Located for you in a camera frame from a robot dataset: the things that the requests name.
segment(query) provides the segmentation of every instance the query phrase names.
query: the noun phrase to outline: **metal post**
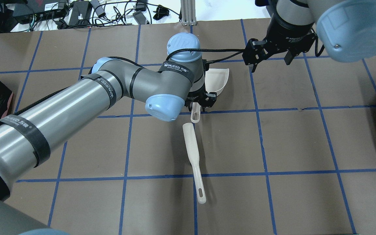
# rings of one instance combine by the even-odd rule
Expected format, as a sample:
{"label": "metal post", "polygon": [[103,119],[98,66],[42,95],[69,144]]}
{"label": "metal post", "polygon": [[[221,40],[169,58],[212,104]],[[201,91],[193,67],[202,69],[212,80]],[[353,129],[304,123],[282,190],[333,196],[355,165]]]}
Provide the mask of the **metal post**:
{"label": "metal post", "polygon": [[181,0],[182,25],[197,25],[195,0]]}

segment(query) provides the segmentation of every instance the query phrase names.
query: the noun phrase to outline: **white spatula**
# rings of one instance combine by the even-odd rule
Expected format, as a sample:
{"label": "white spatula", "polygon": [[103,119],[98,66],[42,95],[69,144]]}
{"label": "white spatula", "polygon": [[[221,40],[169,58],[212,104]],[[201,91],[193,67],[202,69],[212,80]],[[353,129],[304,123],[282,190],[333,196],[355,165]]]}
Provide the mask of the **white spatula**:
{"label": "white spatula", "polygon": [[198,151],[197,139],[195,138],[194,125],[192,123],[185,123],[182,125],[184,131],[185,145],[189,162],[191,162],[194,173],[195,188],[197,190],[197,200],[200,204],[207,201],[206,193],[204,191],[203,179],[200,171],[200,153]]}

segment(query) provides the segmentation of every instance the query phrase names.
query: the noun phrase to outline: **white dustpan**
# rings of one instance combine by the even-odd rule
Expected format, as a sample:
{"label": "white dustpan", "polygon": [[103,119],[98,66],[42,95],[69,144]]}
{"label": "white dustpan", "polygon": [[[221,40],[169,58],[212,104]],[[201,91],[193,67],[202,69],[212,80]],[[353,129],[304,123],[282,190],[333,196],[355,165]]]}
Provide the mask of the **white dustpan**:
{"label": "white dustpan", "polygon": [[[229,69],[209,69],[206,72],[206,89],[207,92],[216,92],[221,94],[228,81]],[[201,105],[192,103],[191,122],[198,123],[200,121]]]}

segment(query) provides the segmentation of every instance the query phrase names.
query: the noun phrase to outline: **white sticker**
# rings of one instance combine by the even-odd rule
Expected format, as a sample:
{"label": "white sticker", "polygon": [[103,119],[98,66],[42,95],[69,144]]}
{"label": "white sticker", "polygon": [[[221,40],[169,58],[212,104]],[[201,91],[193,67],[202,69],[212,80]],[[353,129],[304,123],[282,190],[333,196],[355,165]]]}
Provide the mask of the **white sticker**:
{"label": "white sticker", "polygon": [[58,9],[59,3],[48,3],[44,5],[44,11]]}

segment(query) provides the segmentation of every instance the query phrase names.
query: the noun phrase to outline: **light blue joint cap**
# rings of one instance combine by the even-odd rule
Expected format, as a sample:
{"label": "light blue joint cap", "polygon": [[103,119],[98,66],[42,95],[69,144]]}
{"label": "light blue joint cap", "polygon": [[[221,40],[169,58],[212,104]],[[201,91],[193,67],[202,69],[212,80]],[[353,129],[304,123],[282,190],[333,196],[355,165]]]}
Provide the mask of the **light blue joint cap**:
{"label": "light blue joint cap", "polygon": [[320,16],[317,34],[336,61],[376,55],[376,0],[347,0],[331,7]]}
{"label": "light blue joint cap", "polygon": [[113,58],[103,57],[99,58],[97,62],[92,67],[92,73],[98,72],[98,70],[103,66],[106,62],[113,60]]}
{"label": "light blue joint cap", "polygon": [[20,233],[19,235],[69,235],[69,233],[51,228],[43,228]]}
{"label": "light blue joint cap", "polygon": [[176,95],[152,95],[146,100],[146,111],[159,120],[173,122],[178,117],[185,101]]}
{"label": "light blue joint cap", "polygon": [[[177,33],[167,42],[167,54],[179,49],[200,49],[200,40],[192,33]],[[189,63],[201,58],[201,52],[179,52],[172,56],[172,60],[181,63]]]}

